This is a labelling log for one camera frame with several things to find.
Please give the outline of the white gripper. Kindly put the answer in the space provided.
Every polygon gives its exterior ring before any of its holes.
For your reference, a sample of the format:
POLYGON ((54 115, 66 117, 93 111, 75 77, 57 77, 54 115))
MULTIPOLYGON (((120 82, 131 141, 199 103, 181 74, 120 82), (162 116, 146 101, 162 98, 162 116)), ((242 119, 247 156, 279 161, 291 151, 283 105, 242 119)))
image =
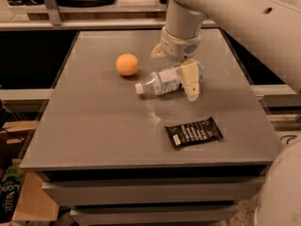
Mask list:
POLYGON ((199 96, 198 64, 190 58, 195 56, 200 40, 200 34, 192 39, 176 38, 163 27, 160 43, 150 53, 152 59, 166 56, 173 62, 184 61, 180 67, 180 80, 190 102, 194 102, 199 96))

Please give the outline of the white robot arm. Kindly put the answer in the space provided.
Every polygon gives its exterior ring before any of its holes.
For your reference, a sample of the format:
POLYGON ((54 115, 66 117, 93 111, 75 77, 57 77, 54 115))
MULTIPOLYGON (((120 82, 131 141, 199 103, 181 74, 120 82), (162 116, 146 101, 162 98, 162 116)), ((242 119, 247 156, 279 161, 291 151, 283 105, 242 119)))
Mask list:
MULTIPOLYGON (((301 11, 277 0, 169 0, 160 53, 179 62, 190 101, 199 95, 193 60, 210 18, 295 91, 301 89, 301 11)), ((280 153, 265 177, 255 226, 301 226, 301 142, 280 153)))

